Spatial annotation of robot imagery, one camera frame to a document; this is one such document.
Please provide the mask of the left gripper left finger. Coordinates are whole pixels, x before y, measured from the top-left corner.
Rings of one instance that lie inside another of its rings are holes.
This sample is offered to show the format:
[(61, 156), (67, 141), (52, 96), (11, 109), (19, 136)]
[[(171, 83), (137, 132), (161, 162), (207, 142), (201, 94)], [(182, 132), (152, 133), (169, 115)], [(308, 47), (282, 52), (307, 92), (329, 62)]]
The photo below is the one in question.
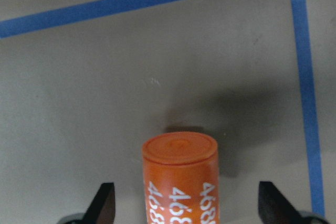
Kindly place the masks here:
[(113, 224), (116, 216), (115, 203), (114, 183), (101, 184), (80, 223)]

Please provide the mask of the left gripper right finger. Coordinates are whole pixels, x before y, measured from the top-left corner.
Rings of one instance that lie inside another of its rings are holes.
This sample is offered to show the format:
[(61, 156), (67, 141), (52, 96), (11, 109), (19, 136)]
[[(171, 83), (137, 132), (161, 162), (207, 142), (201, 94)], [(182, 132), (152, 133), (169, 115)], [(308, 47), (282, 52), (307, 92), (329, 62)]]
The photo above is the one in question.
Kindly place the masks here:
[(304, 223), (301, 214), (272, 182), (260, 181), (258, 187), (258, 214), (262, 223)]

